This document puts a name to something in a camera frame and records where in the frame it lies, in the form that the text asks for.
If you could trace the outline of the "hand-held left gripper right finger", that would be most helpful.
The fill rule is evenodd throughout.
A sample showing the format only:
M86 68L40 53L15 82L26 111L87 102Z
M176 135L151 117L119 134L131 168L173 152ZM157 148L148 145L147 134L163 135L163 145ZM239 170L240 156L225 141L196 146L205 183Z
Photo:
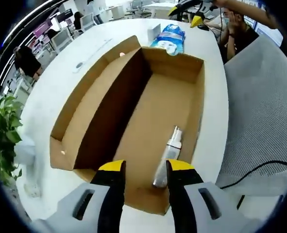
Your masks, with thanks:
M241 233L246 218L227 194L212 182L204 182L184 161L166 161L169 203L177 233Z

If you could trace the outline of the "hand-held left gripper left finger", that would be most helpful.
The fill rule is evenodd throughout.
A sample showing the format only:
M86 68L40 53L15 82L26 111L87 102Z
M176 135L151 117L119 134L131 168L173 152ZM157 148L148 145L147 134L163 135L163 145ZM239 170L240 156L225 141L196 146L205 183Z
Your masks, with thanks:
M58 233L118 233L124 205L126 161L104 164L57 204Z

